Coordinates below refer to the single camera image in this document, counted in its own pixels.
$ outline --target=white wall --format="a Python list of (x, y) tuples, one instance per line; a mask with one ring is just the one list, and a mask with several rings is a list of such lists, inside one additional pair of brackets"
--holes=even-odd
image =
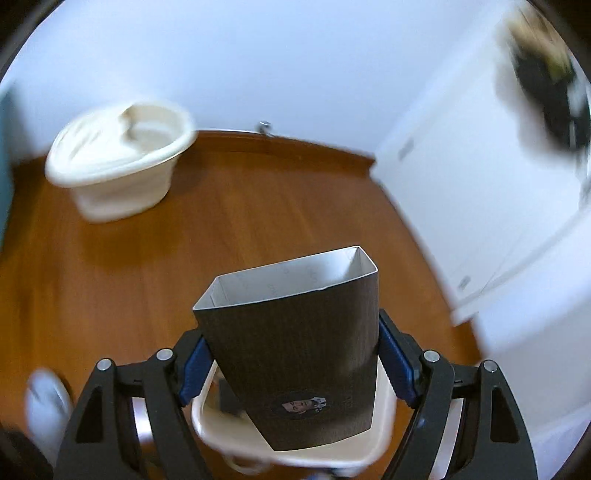
[(115, 100), (375, 151), (497, 0), (65, 0), (7, 74), (34, 154)]

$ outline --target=blue gripper pad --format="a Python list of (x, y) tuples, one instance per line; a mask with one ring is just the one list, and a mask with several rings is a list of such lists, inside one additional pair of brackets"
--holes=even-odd
[(205, 338), (201, 338), (184, 366), (183, 386), (178, 399), (184, 407), (201, 393), (205, 379), (213, 365), (212, 353)]
[(379, 323), (378, 355), (396, 396), (409, 406), (415, 405), (418, 394), (414, 388), (413, 369), (382, 322)]

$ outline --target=metal screw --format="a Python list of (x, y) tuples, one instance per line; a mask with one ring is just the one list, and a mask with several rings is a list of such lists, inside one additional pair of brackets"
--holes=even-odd
[(425, 353), (423, 353), (423, 357), (425, 357), (427, 362), (431, 362), (432, 364), (439, 361), (441, 358), (439, 353), (437, 353), (435, 350), (427, 350)]
[(98, 363), (96, 364), (96, 367), (101, 372), (104, 372), (105, 370), (108, 370), (109, 368), (111, 368), (112, 364), (113, 364), (113, 362), (111, 360), (109, 360), (108, 358), (103, 358), (102, 360), (98, 361)]
[(498, 370), (499, 366), (496, 362), (492, 360), (484, 360), (484, 370), (490, 372), (491, 374), (495, 373)]
[(168, 360), (169, 358), (171, 358), (173, 355), (173, 351), (170, 348), (163, 348), (162, 350), (158, 350), (158, 353), (156, 354), (156, 358), (158, 360)]
[(266, 137), (272, 137), (273, 135), (271, 134), (271, 130), (273, 129), (273, 126), (269, 123), (269, 122), (259, 122), (258, 124), (258, 128), (256, 129), (256, 131), (258, 131), (261, 135), (264, 135)]

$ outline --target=wooden floor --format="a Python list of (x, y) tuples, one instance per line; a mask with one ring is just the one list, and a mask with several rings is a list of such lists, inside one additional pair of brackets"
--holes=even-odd
[[(40, 162), (19, 167), (0, 255), (0, 420), (24, 427), (30, 372), (61, 372), (74, 393), (95, 362), (141, 361), (194, 327), (191, 307), (216, 275), (350, 245), (379, 268), (380, 301), (398, 327), (456, 362), (477, 353), (411, 235), (363, 168), (315, 158), (189, 150), (167, 197), (129, 219), (90, 225)], [(379, 478), (392, 446), (359, 478)], [(204, 454), (217, 478), (241, 478)], [(297, 479), (275, 468), (261, 479)]]

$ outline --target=dark object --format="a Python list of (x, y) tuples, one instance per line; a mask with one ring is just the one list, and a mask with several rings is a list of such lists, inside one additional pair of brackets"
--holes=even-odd
[(0, 424), (0, 478), (51, 480), (53, 468), (33, 443), (18, 430)]
[(541, 105), (546, 128), (558, 145), (573, 151), (587, 147), (591, 141), (589, 101), (578, 115), (569, 105), (569, 86), (576, 81), (574, 72), (555, 81), (544, 59), (523, 51), (515, 55), (514, 62), (521, 87)]
[(298, 450), (371, 427), (378, 297), (376, 271), (328, 288), (193, 313), (267, 443)]
[(583, 433), (573, 453), (552, 480), (588, 480), (591, 478), (591, 424)]
[(29, 36), (63, 0), (0, 2), (0, 80)]
[[(523, 419), (496, 364), (451, 364), (435, 352), (423, 352), (411, 336), (398, 331), (383, 310), (379, 319), (382, 363), (397, 394), (415, 410), (383, 478), (427, 479), (450, 402), (464, 398), (446, 480), (537, 479)], [(164, 350), (143, 363), (118, 367), (111, 361), (104, 371), (95, 368), (68, 424), (55, 478), (146, 478), (129, 406), (130, 397), (145, 397), (168, 480), (212, 479), (181, 413), (189, 398), (200, 393), (212, 366), (208, 352), (202, 334), (195, 329), (181, 337), (172, 355)]]

